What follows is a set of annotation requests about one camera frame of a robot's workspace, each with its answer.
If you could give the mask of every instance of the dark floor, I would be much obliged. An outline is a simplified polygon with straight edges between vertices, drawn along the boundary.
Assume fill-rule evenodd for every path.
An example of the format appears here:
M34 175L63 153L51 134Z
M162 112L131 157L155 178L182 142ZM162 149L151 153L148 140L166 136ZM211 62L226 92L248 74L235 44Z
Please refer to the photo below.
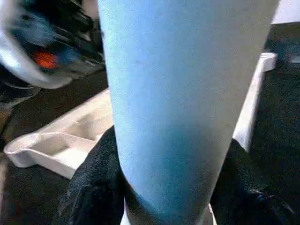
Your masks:
M42 90L17 106L3 138L11 141L20 135L33 132L107 87L106 72L100 72L75 80L60 89Z
M300 72L266 73L250 156L300 215Z
M67 179L41 166L20 169L8 160L0 224L51 224L67 185Z

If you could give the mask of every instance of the white plastic tray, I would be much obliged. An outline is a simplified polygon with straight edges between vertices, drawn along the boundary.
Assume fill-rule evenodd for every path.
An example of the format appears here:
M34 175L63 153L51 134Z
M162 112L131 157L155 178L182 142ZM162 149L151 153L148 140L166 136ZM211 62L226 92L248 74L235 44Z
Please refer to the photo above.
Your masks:
M263 73L274 68L275 59L273 53L261 55L233 134L245 150L251 139ZM38 164L70 179L112 125L109 90L104 90L47 126L13 140L4 152L18 167Z
M106 89L36 132L16 138L5 146L4 152L17 167L38 164L71 179L112 125Z

